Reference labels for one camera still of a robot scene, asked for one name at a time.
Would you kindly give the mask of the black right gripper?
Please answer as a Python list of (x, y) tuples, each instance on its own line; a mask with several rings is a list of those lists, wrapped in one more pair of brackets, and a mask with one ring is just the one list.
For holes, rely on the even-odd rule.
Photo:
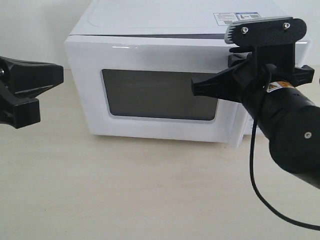
[(296, 67), (291, 55), (253, 53), (231, 56), (229, 67), (206, 80), (191, 79), (193, 95), (242, 103), (261, 130), (312, 130), (313, 103), (297, 89), (312, 83), (312, 67)]

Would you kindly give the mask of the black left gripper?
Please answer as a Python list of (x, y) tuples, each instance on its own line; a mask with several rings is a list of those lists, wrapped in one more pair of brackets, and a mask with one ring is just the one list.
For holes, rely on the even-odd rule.
[[(0, 123), (16, 129), (41, 121), (38, 95), (64, 82), (64, 68), (47, 62), (0, 58)], [(25, 98), (10, 103), (12, 94)]]

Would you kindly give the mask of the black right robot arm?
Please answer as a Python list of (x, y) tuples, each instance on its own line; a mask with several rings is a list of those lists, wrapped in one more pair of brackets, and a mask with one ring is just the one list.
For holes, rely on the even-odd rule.
[(304, 182), (320, 187), (320, 108), (296, 89), (293, 73), (275, 63), (242, 63), (203, 81), (191, 81), (194, 96), (242, 104), (269, 140), (274, 162)]

